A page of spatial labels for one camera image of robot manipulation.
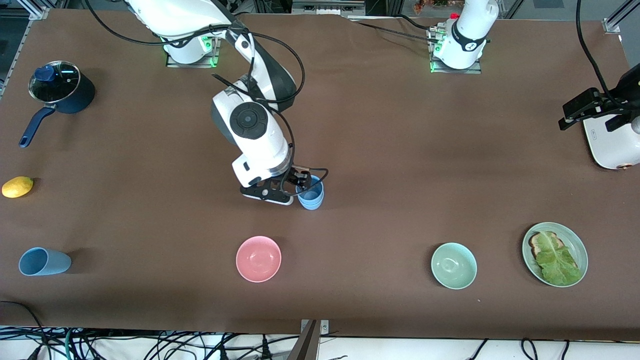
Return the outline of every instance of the lemon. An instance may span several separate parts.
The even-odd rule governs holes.
[[[21,197],[31,191],[33,179],[26,176],[14,177],[2,185],[2,194],[5,197]]]

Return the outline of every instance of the green plate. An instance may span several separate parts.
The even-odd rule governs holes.
[[[564,246],[569,248],[569,253],[573,256],[573,260],[575,260],[576,265],[578,265],[578,269],[582,276],[576,282],[571,285],[553,285],[552,283],[544,280],[542,278],[542,270],[536,259],[533,257],[533,252],[531,251],[531,246],[529,245],[529,240],[536,234],[542,231],[552,231],[558,235],[558,238],[562,240]],[[524,240],[522,240],[522,257],[524,258],[524,263],[527,264],[527,268],[531,270],[531,273],[535,275],[540,281],[544,282],[547,285],[555,286],[556,288],[568,288],[569,286],[576,285],[580,282],[584,275],[587,273],[587,267],[589,266],[589,259],[587,257],[587,249],[584,248],[584,244],[582,240],[573,232],[571,229],[564,225],[557,224],[555,222],[541,222],[540,224],[533,225],[527,234],[524,236]]]

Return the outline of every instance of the bread slice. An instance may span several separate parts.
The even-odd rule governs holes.
[[[548,233],[551,234],[551,237],[553,238],[553,240],[556,241],[558,247],[564,247],[566,246],[562,240],[560,240],[558,238],[558,235],[552,231],[548,231]],[[533,253],[533,257],[536,258],[538,256],[538,254],[540,253],[540,246],[538,246],[538,238],[540,237],[540,233],[535,234],[534,236],[531,236],[531,239],[529,239],[529,246],[531,246],[531,252]],[[573,265],[575,267],[578,267],[578,264],[575,263],[575,261],[573,262]]]

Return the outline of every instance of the lid knob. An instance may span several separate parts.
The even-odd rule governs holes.
[[[35,70],[33,77],[39,81],[52,81],[56,77],[56,71],[51,65],[44,65]]]

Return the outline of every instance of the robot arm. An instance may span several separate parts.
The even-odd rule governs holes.
[[[482,56],[498,12],[495,0],[466,0],[460,17],[444,23],[442,45],[433,54],[454,69],[469,68]]]
[[[250,72],[215,95],[211,106],[214,123],[242,151],[232,164],[241,193],[288,205],[292,194],[283,190],[282,183],[308,189],[310,174],[292,165],[292,149],[272,116],[272,111],[280,113],[293,104],[296,84],[244,24],[216,0],[128,0],[127,4],[151,31],[169,41],[222,26],[207,36],[225,39],[251,64]],[[198,61],[206,53],[197,39],[164,49],[182,63]]]

